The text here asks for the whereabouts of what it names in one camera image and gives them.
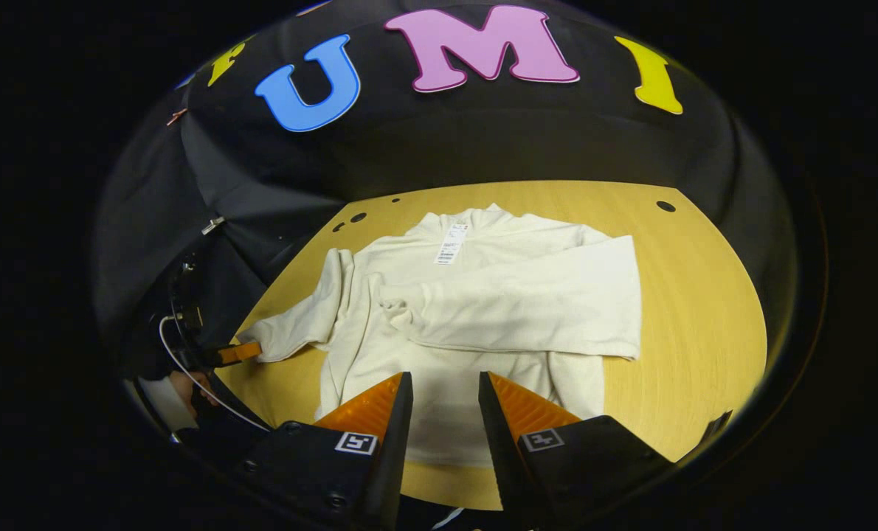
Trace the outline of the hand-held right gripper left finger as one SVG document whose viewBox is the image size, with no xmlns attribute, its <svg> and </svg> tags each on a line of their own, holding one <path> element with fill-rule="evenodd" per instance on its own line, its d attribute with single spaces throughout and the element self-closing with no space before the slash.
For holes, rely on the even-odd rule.
<svg viewBox="0 0 878 531">
<path fill-rule="evenodd" d="M 270 431 L 236 475 L 278 504 L 287 530 L 394 530 L 412 404 L 412 376 L 401 371 L 315 423 Z"/>
</svg>

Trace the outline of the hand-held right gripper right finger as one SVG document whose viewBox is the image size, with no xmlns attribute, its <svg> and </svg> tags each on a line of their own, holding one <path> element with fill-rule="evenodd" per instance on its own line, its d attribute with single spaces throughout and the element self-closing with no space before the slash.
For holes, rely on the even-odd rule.
<svg viewBox="0 0 878 531">
<path fill-rule="evenodd" d="M 668 477 L 673 463 L 608 414 L 580 419 L 483 371 L 479 403 L 497 491 L 517 530 L 581 530 Z"/>
</svg>

